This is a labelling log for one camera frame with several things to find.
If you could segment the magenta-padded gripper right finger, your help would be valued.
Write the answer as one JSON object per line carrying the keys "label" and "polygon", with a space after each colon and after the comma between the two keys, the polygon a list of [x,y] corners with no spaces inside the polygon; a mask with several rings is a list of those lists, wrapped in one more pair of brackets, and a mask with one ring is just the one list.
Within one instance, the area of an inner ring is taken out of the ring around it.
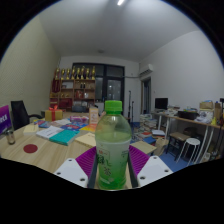
{"label": "magenta-padded gripper right finger", "polygon": [[158,156],[149,156],[134,146],[129,146],[128,167],[133,188],[146,186],[172,174]]}

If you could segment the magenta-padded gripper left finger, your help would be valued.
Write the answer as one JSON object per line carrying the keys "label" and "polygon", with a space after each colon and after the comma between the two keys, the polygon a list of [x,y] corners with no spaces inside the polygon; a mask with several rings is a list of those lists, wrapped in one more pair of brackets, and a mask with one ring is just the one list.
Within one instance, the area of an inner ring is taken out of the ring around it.
{"label": "magenta-padded gripper left finger", "polygon": [[88,149],[76,159],[66,159],[54,174],[78,186],[94,189],[97,181],[96,148]]}

